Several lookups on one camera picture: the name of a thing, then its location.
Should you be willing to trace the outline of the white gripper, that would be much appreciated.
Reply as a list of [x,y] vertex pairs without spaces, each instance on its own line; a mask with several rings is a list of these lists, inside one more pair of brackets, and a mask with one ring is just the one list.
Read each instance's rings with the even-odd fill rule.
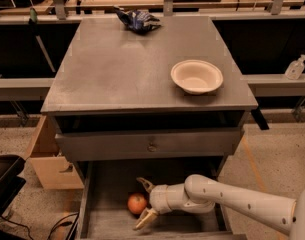
[[172,211],[188,212],[189,197],[185,192],[184,184],[157,185],[143,177],[136,180],[142,184],[149,194],[149,203],[152,208],[145,208],[133,227],[134,230],[141,230],[149,223],[152,223],[158,215],[170,213]]

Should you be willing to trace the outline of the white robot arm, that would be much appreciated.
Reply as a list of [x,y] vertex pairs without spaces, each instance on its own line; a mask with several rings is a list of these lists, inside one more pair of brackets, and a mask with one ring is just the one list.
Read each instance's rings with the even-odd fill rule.
[[305,189],[292,199],[223,184],[198,174],[175,185],[155,185],[142,177],[137,181],[149,193],[150,206],[141,213],[136,230],[161,214],[204,214],[220,204],[287,235],[289,240],[305,240]]

